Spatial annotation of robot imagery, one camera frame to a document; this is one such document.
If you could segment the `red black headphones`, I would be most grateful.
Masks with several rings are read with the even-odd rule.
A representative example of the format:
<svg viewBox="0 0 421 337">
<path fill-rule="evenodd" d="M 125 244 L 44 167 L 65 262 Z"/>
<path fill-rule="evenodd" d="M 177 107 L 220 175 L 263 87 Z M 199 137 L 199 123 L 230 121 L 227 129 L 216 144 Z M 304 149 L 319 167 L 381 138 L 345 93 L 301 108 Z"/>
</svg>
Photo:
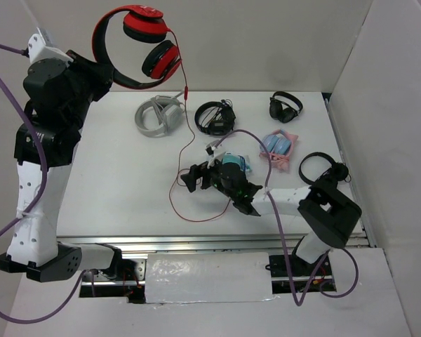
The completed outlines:
<svg viewBox="0 0 421 337">
<path fill-rule="evenodd" d="M 133 78 L 124 74 L 114 59 L 122 60 L 112 47 L 123 46 L 123 42 L 113 42 L 116 30 L 110 24 L 121 19 L 124 42 L 129 44 L 125 51 L 142 50 L 136 53 L 140 61 L 139 75 Z M 173 40 L 173 31 L 159 9 L 143 4 L 130 4 L 112 9 L 104 14 L 95 25 L 92 35 L 92 52 L 95 61 L 113 67 L 115 84 L 133 90 L 147 90 L 169 80 L 182 66 L 180 49 Z"/>
</svg>

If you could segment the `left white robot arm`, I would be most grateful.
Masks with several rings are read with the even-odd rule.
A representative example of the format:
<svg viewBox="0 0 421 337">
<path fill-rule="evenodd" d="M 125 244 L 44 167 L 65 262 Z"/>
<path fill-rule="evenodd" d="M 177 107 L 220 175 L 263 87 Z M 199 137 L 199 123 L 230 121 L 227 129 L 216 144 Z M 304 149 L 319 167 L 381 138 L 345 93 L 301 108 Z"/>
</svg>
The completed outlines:
<svg viewBox="0 0 421 337">
<path fill-rule="evenodd" d="M 97 270 L 114 280 L 123 274 L 120 249 L 109 244 L 63 244 L 57 238 L 61 203 L 92 102 L 109 92 L 113 67 L 69 50 L 68 61 L 44 58 L 23 81 L 29 96 L 15 138 L 19 194 L 14 233 L 0 271 L 37 282 L 67 280 L 77 270 Z"/>
</svg>

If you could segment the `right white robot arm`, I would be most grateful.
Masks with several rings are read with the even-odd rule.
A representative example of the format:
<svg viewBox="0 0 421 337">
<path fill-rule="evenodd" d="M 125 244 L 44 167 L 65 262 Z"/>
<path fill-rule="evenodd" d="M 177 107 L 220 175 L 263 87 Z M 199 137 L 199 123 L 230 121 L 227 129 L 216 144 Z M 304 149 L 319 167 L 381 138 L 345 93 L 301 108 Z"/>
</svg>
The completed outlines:
<svg viewBox="0 0 421 337">
<path fill-rule="evenodd" d="M 292 268 L 299 275 L 310 273 L 328 250 L 346 247 L 361 217 L 361 208 L 325 178 L 306 187 L 271 189 L 249 182 L 238 164 L 216 162 L 210 166 L 204 162 L 191 166 L 180 179 L 189 192 L 194 192 L 197 180 L 201 180 L 202 190 L 217 189 L 247 216 L 274 214 L 303 218 L 310 231 L 291 258 Z"/>
</svg>

